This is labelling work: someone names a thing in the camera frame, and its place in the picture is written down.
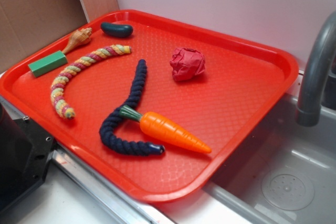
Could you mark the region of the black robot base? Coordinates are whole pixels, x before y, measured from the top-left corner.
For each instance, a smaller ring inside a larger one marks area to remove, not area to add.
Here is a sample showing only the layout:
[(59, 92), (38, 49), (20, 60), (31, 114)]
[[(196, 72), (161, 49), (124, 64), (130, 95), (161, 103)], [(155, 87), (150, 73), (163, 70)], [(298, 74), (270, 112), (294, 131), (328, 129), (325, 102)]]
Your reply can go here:
[(46, 179), (54, 137), (32, 119), (13, 120), (1, 106), (1, 213)]

